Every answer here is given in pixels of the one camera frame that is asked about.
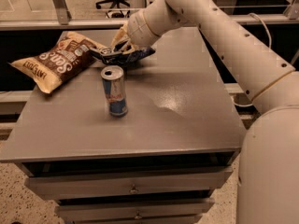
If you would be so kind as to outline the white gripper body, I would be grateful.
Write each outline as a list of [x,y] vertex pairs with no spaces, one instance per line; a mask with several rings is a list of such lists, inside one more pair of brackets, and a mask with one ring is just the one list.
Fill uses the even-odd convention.
[[139,47],[150,47],[156,41],[156,35],[148,27],[143,10],[130,16],[127,23],[127,34],[131,41]]

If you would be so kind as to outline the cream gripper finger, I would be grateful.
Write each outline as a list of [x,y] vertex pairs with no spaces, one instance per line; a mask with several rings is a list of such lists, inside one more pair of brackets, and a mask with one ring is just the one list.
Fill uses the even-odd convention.
[[111,47],[115,48],[117,45],[123,44],[128,40],[127,25],[124,24],[118,32],[114,35],[111,41]]
[[112,48],[114,51],[119,52],[133,52],[134,46],[132,45],[131,39],[127,36],[116,37],[112,41]]

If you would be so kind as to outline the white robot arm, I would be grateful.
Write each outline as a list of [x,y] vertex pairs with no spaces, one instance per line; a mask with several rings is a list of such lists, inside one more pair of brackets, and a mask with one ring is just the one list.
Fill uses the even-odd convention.
[[186,22],[198,26],[260,116],[240,153],[236,224],[299,224],[299,73],[212,0],[155,0],[114,36],[148,47]]

